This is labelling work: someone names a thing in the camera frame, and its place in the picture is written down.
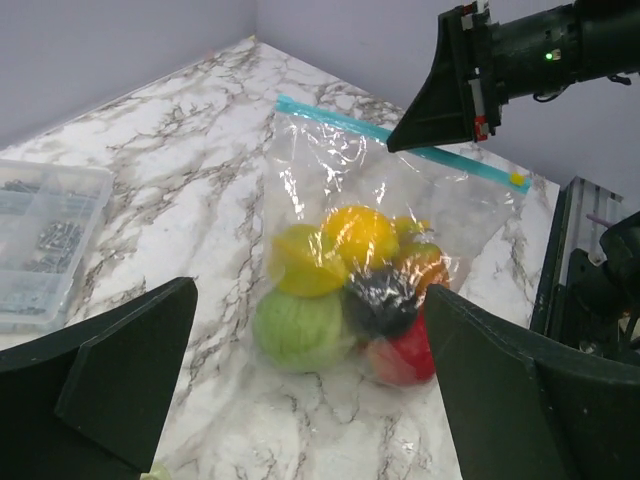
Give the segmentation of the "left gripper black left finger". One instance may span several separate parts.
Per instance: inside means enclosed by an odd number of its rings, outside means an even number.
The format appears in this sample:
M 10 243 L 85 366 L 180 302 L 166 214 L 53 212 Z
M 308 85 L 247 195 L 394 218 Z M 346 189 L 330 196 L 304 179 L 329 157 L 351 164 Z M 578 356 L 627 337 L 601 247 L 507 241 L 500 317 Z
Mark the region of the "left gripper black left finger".
M 150 471 L 198 300 L 175 278 L 1 352 L 4 479 L 138 479 Z

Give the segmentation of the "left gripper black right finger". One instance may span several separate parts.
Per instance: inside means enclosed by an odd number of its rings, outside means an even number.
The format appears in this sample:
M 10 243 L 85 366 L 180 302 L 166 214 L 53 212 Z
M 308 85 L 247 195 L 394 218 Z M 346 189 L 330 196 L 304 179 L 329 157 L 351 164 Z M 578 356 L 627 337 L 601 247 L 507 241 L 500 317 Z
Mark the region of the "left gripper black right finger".
M 441 285 L 424 317 L 465 479 L 636 479 L 639 369 L 501 319 Z

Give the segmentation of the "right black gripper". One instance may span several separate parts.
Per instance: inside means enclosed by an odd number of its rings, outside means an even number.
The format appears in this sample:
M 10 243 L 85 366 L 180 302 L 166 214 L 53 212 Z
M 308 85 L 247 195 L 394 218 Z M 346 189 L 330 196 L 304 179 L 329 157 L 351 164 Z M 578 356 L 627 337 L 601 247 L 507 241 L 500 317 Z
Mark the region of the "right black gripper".
M 629 86 L 638 71 L 636 1 L 574 1 L 504 24 L 488 2 L 473 1 L 439 15 L 431 71 L 387 147 L 484 141 L 512 99 L 549 103 L 601 78 Z

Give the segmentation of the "red toy apple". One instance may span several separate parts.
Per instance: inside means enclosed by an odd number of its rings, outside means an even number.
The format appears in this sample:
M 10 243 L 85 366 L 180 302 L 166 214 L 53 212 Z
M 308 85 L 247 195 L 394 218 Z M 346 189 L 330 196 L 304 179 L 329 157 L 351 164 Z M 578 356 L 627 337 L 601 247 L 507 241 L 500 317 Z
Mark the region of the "red toy apple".
M 423 384 L 436 373 L 422 311 L 406 333 L 390 340 L 374 340 L 365 352 L 374 376 L 386 384 Z

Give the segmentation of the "orange toy fruit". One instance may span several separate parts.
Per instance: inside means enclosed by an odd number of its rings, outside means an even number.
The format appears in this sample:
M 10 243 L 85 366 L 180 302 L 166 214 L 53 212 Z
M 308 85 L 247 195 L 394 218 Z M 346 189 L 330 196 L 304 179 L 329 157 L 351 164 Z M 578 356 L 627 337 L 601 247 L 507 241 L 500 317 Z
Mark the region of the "orange toy fruit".
M 399 251 L 399 239 L 391 220 L 368 206 L 332 210 L 322 223 L 322 230 L 350 269 L 379 268 Z

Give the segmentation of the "clear zip top bag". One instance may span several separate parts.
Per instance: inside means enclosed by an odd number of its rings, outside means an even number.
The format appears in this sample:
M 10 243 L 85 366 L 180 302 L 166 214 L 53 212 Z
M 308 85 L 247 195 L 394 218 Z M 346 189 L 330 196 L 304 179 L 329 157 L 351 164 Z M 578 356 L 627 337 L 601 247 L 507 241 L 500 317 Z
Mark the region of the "clear zip top bag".
M 353 362 L 386 385 L 429 382 L 427 291 L 460 289 L 529 179 L 439 148 L 393 153 L 387 129 L 287 96 L 273 127 L 256 356 L 287 373 Z

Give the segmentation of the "dark purple toy fruit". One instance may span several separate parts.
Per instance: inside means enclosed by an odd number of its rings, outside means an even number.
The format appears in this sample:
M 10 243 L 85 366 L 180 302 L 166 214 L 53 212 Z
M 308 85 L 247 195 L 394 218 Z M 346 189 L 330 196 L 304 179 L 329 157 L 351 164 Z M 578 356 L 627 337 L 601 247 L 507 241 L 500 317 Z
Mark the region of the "dark purple toy fruit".
M 394 268 L 354 273 L 342 300 L 349 326 L 368 339 L 402 336 L 416 321 L 420 305 L 409 277 Z

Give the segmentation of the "green toy cabbage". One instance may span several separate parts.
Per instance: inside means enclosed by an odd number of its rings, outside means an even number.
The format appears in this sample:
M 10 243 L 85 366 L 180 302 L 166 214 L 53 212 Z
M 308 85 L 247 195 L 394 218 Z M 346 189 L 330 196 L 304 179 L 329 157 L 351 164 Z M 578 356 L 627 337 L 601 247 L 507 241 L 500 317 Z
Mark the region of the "green toy cabbage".
M 296 373 L 332 367 L 355 344 L 339 292 L 304 298 L 272 290 L 257 304 L 252 337 L 272 365 Z

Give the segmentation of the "yellow toy banana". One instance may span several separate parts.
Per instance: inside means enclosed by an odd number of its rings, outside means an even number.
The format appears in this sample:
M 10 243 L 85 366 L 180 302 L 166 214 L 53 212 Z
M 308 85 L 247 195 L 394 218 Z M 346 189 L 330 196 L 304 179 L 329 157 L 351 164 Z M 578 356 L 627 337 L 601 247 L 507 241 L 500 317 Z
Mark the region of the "yellow toy banana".
M 415 235 L 428 232 L 431 227 L 429 221 L 417 220 L 410 216 L 396 216 L 391 220 L 391 224 L 400 241 L 409 241 Z

